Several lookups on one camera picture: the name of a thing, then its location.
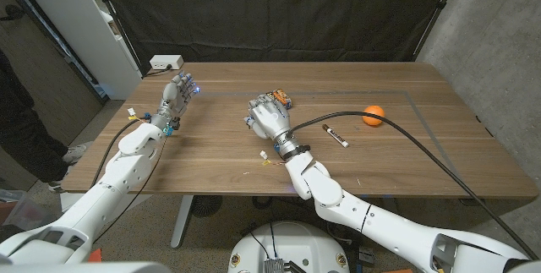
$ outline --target black backdrop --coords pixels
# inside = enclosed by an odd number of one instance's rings
[[[440,0],[111,0],[142,71],[195,61],[410,61]]]

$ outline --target marker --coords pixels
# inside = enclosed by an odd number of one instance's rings
[[[323,128],[323,130],[325,130],[328,134],[330,134],[332,138],[334,138],[336,141],[338,141],[338,143],[340,143],[342,146],[344,146],[344,147],[348,147],[348,146],[349,146],[349,143],[346,142],[346,140],[342,139],[342,137],[339,136],[337,133],[335,133],[334,130],[332,130],[331,128],[329,128],[329,127],[327,126],[327,124],[323,124],[322,128]]]

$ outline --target person's leg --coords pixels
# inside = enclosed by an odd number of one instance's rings
[[[43,142],[52,149],[57,155],[64,156],[68,152],[68,147],[64,145],[62,142],[58,141],[57,139],[54,139],[49,133],[47,132],[47,129],[45,128],[45,125],[43,125],[43,122],[40,120],[40,116],[38,116],[37,112],[31,111],[32,114],[35,117],[36,122],[36,134],[41,136],[43,139]]]
[[[2,129],[2,148],[42,182],[62,180],[69,164],[43,139],[43,124],[35,113],[30,109],[21,112],[18,122],[10,125]]]

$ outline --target wire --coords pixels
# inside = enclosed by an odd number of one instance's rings
[[[137,192],[137,194],[135,195],[135,197],[129,202],[129,204],[126,206],[126,208],[122,211],[122,213],[120,213],[120,215],[118,215],[117,219],[115,219],[115,221],[113,221],[111,223],[111,225],[109,227],[107,227],[107,229],[105,229],[105,231],[103,231],[103,233],[98,236],[98,238],[96,238],[96,240],[92,243],[96,243],[98,240],[100,240],[100,238],[105,235],[105,233],[107,233],[107,231],[109,231],[109,229],[115,225],[115,223],[117,223],[118,219],[120,219],[120,217],[122,217],[122,215],[126,212],[126,210],[129,209],[129,206],[137,199],[137,197],[139,197],[139,194],[141,194],[141,192],[143,191],[143,188],[145,188],[146,184],[149,182],[150,180],[150,177],[152,176],[152,173],[154,173],[156,167],[158,166],[158,162],[160,162],[160,158],[161,158],[161,154],[163,154],[163,149],[165,148],[165,143],[167,141],[167,136],[166,138],[163,140],[163,146],[161,147],[161,151],[160,151],[160,155],[158,156],[158,160],[156,160],[156,164],[154,165],[154,168],[152,168],[152,171],[150,171],[150,174],[149,174],[149,177],[146,178],[146,181],[145,183],[143,184],[143,186],[139,189],[139,192]]]
[[[284,165],[284,164],[286,164],[286,163],[287,163],[287,162],[284,162],[284,161],[282,161],[282,162],[273,162],[273,161],[267,159],[267,160],[263,161],[263,163],[261,163],[261,164],[262,164],[263,166],[266,166],[266,165],[269,165],[269,164],[271,164],[271,165]]]
[[[257,240],[257,238],[254,236],[254,234],[251,231],[250,231],[250,235],[252,235],[255,241],[260,244],[261,248],[263,248],[263,250],[265,251],[265,254],[267,254],[267,260],[271,259],[271,257],[269,257],[269,252],[267,252],[267,249],[263,246],[263,244],[261,244],[259,240]]]
[[[351,244],[353,243],[353,240],[352,240],[352,239],[339,238],[337,235],[333,234],[333,233],[331,232],[331,223],[330,223],[330,222],[327,222],[327,232],[328,232],[329,235],[331,235],[334,239],[343,241],[343,242],[346,243],[347,245],[351,245]]]
[[[304,205],[303,205],[303,204],[301,204],[302,202],[301,202],[301,203],[298,203],[298,202],[294,202],[294,201],[289,201],[289,200],[287,200],[287,199],[282,199],[282,198],[280,198],[280,197],[276,197],[276,200],[279,200],[279,201],[281,201],[281,202],[283,202],[283,203],[287,203],[287,204],[290,204],[290,205],[298,206],[298,208],[303,209],[303,210],[306,210],[306,211],[308,211],[309,213],[314,213],[314,209],[308,207],[308,206],[306,205],[305,202],[304,202]]]
[[[156,71],[156,72],[154,72],[154,73],[152,73],[152,74],[147,74],[145,77],[147,77],[147,76],[161,75],[161,74],[163,74],[164,72],[166,72],[167,70],[171,70],[171,68],[172,68],[171,64],[168,64],[167,67],[166,67],[165,69],[162,69],[162,70],[160,70],[160,71]]]
[[[518,243],[519,246],[526,252],[526,254],[532,259],[532,260],[538,260],[539,257],[530,249],[530,247],[527,246],[524,241],[518,235],[513,232],[513,230],[506,225],[505,222],[503,222],[489,207],[457,176],[454,172],[452,172],[448,167],[446,167],[438,158],[436,158],[424,145],[421,144],[421,142],[417,141],[409,132],[407,132],[404,128],[401,128],[400,126],[393,123],[391,120],[387,119],[386,117],[381,117],[378,115],[375,115],[373,113],[367,113],[367,112],[334,112],[328,115],[325,115],[323,117],[315,118],[314,120],[302,123],[300,125],[295,126],[294,128],[289,130],[289,133],[287,136],[291,137],[293,132],[307,127],[309,125],[312,125],[314,123],[326,120],[328,118],[332,117],[340,117],[340,116],[364,116],[364,117],[373,117],[378,120],[381,120],[389,125],[391,125],[393,128],[404,134],[408,139],[410,139],[419,149],[421,149],[432,161],[434,161],[438,167],[440,167],[449,177],[451,177],[462,189],[466,191],[475,201],[477,201],[481,207],[494,219],[512,238],[513,240]]]
[[[274,243],[274,231],[272,230],[272,221],[270,222],[270,234],[272,235],[272,248],[274,248],[274,257],[278,259],[278,253],[276,252],[276,245]]]
[[[105,164],[105,160],[107,159],[107,156],[109,155],[109,151],[111,151],[112,146],[115,144],[115,141],[118,139],[120,134],[122,134],[124,130],[128,129],[128,127],[134,125],[138,121],[140,121],[140,119],[138,118],[131,120],[128,124],[124,125],[124,127],[118,131],[118,133],[114,136],[114,138],[112,138],[111,143],[109,143],[109,146],[107,146],[107,150],[105,151],[105,154],[103,155],[103,158],[101,159],[100,165],[98,166],[98,170],[96,171],[96,174],[94,175],[94,179],[92,180],[92,184],[90,185],[90,188],[96,185],[96,182],[98,181],[98,177],[100,176],[101,169],[103,168],[103,165]]]

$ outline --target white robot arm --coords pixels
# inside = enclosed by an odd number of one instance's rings
[[[107,163],[98,183],[58,220],[22,232],[0,244],[0,254],[14,265],[78,264],[90,255],[92,243],[120,200],[152,170],[157,149],[194,93],[190,74],[176,75],[164,89],[158,111],[118,143],[118,153]]]
[[[267,95],[249,103],[247,124],[263,139],[271,138],[286,161],[293,187],[303,199],[314,198],[318,215],[351,227],[422,272],[503,272],[509,259],[527,259],[514,248],[492,238],[454,230],[426,227],[371,205],[343,190],[309,147],[289,134],[286,108]]]

